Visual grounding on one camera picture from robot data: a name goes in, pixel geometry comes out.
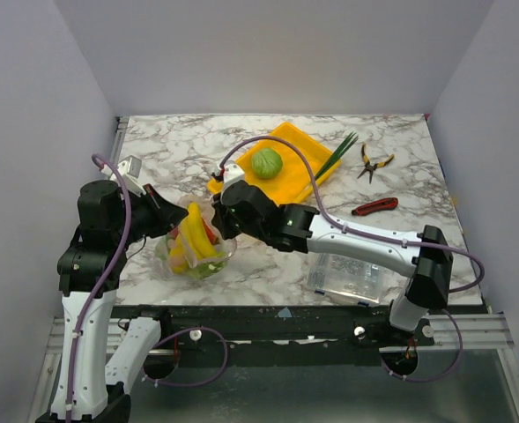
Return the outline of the yellow banana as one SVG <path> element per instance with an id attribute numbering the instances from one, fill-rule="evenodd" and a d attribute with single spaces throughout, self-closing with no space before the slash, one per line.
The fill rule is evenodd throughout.
<path id="1" fill-rule="evenodd" d="M 182 232 L 188 237 L 188 243 L 198 260 L 220 259 L 223 256 L 210 241 L 200 207 L 196 202 L 191 202 L 188 206 L 188 216 L 182 222 Z"/>

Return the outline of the clear zip top bag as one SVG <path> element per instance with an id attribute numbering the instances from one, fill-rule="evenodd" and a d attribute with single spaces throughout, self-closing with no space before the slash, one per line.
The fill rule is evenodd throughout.
<path id="1" fill-rule="evenodd" d="M 214 247 L 218 252 L 221 252 L 223 256 L 220 259 L 202 259 L 198 260 L 196 258 L 194 250 L 190 247 L 188 243 L 188 237 L 183 234 L 182 232 L 182 223 L 177 226 L 175 229 L 173 229 L 169 234 L 165 235 L 164 237 L 161 237 L 156 244 L 156 247 L 154 249 L 155 256 L 161 261 L 163 267 L 172 274 L 175 275 L 184 275 L 188 278 L 190 278 L 187 275 L 187 270 L 189 268 L 196 267 L 200 262 L 213 262 L 218 261 L 224 258 L 227 258 L 228 260 L 234 255 L 237 244 L 235 240 L 223 240 L 218 232 L 218 230 L 212 225 L 211 218 L 214 215 L 213 207 L 211 206 L 211 198 L 204 198 L 204 197 L 197 197 L 193 195 L 186 195 L 181 197 L 179 205 L 185 209 L 188 210 L 188 206 L 191 202 L 196 202 L 201 210 L 201 215 L 203 221 L 205 221 L 208 226 L 212 229 L 212 231 L 217 235 L 218 240 L 217 243 L 214 244 Z M 169 264 L 168 264 L 168 253 L 171 249 L 170 243 L 171 241 L 174 241 L 174 239 L 180 235 L 182 238 L 182 243 L 184 247 L 184 253 L 185 257 L 188 262 L 188 268 L 186 271 L 182 273 L 174 273 Z"/>

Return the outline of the celery stalk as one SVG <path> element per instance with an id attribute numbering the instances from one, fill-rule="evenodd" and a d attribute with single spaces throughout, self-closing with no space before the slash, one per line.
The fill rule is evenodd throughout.
<path id="1" fill-rule="evenodd" d="M 200 262 L 196 267 L 189 268 L 187 275 L 195 279 L 206 279 L 222 271 L 226 267 L 227 262 L 227 258 L 213 262 Z"/>

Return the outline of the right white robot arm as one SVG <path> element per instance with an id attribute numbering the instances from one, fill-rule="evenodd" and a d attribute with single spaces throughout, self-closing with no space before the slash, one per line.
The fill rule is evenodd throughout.
<path id="1" fill-rule="evenodd" d="M 245 234 L 281 252 L 343 256 L 406 277 L 407 285 L 382 324 L 392 345 L 412 338 L 427 311 L 448 304 L 453 256 L 436 226 L 417 233 L 358 225 L 303 204 L 277 205 L 245 181 L 214 195 L 212 207 L 212 224 L 225 240 Z"/>

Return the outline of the red chili pepper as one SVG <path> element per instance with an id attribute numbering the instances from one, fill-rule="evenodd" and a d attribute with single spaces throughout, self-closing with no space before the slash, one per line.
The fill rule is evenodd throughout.
<path id="1" fill-rule="evenodd" d="M 203 221 L 203 226 L 209 242 L 212 245 L 216 244 L 218 240 L 217 235 L 212 231 L 212 229 L 208 226 L 208 224 L 205 221 Z"/>

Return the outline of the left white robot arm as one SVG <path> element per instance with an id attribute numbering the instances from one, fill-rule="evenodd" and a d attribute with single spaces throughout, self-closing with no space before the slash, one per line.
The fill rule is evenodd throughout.
<path id="1" fill-rule="evenodd" d="M 173 335 L 168 312 L 139 308 L 126 338 L 108 354 L 108 329 L 128 247 L 169 233 L 187 211 L 150 184 L 123 192 L 89 182 L 78 197 L 79 225 L 57 263 L 64 312 L 63 351 L 53 402 L 40 422 L 126 422 L 131 390 L 152 347 Z"/>

